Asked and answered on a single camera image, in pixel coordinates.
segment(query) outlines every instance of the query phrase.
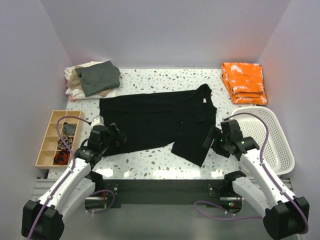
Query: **plastic basket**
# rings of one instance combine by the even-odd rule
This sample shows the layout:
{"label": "plastic basket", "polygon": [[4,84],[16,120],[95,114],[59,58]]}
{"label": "plastic basket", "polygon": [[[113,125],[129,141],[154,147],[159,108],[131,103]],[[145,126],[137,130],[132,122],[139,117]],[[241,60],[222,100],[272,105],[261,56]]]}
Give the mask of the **plastic basket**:
{"label": "plastic basket", "polygon": [[[263,151],[264,159],[278,176],[291,172],[295,166],[295,158],[274,112],[262,106],[249,106],[237,108],[231,115],[239,113],[251,113],[265,121],[269,129],[269,138]],[[244,137],[252,137],[260,147],[262,146],[266,128],[257,118],[243,114],[233,119],[238,121]],[[244,173],[250,175],[244,166],[241,167]]]}

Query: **wooden organizer tray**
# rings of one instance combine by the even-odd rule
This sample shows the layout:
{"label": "wooden organizer tray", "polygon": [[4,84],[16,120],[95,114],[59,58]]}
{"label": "wooden organizer tray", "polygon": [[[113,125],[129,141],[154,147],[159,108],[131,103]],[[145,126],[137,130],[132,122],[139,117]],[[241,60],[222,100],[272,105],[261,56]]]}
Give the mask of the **wooden organizer tray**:
{"label": "wooden organizer tray", "polygon": [[[61,169],[66,168],[68,165],[57,165],[54,164],[54,157],[60,151],[58,148],[58,140],[59,136],[56,131],[56,123],[58,119],[64,116],[74,116],[83,118],[84,114],[82,111],[69,111],[69,110],[53,110],[48,126],[45,131],[45,135],[41,144],[41,148],[36,159],[35,166],[40,169]],[[76,127],[75,134],[73,136],[69,136],[72,138],[72,147],[71,150],[75,152],[79,148],[79,138],[80,132],[82,128],[83,121],[75,119],[75,118],[65,118],[59,123],[59,131],[62,136],[66,134],[63,132],[62,128],[64,123],[68,123],[70,125],[74,125]]]}

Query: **black shirt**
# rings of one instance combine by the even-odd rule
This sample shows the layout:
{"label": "black shirt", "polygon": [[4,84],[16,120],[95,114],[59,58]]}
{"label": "black shirt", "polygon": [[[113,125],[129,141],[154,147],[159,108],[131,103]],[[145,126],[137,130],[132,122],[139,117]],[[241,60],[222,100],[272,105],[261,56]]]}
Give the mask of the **black shirt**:
{"label": "black shirt", "polygon": [[207,84],[196,90],[123,95],[100,100],[106,126],[116,123],[126,143],[103,156],[163,147],[174,142],[171,152],[201,166],[208,153],[203,147],[217,109]]}

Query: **speckled white surface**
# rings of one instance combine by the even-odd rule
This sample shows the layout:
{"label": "speckled white surface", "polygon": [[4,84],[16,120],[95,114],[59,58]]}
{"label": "speckled white surface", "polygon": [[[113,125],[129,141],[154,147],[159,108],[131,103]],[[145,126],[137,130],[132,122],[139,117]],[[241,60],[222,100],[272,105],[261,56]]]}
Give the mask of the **speckled white surface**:
{"label": "speckled white surface", "polygon": [[[211,98],[217,108],[220,126],[241,105],[232,104],[221,80],[219,69],[120,69],[122,79],[117,95],[163,93],[195,90],[202,84],[212,89]],[[87,120],[99,115],[99,100],[69,102],[67,110],[81,110]],[[80,143],[89,137],[90,128],[83,124]],[[164,147],[104,157],[93,169],[104,179],[222,179],[224,174],[239,169],[235,158],[216,155],[211,149],[202,165],[171,153],[172,144]],[[50,170],[48,178],[57,179],[62,171]]]}

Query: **orange folded shirt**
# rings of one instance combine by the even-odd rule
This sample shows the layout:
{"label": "orange folded shirt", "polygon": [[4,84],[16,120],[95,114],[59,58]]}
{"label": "orange folded shirt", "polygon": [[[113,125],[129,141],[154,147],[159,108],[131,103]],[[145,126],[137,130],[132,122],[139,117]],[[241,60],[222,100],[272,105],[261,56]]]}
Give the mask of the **orange folded shirt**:
{"label": "orange folded shirt", "polygon": [[262,68],[259,64],[224,62],[222,80],[234,104],[267,105]]}

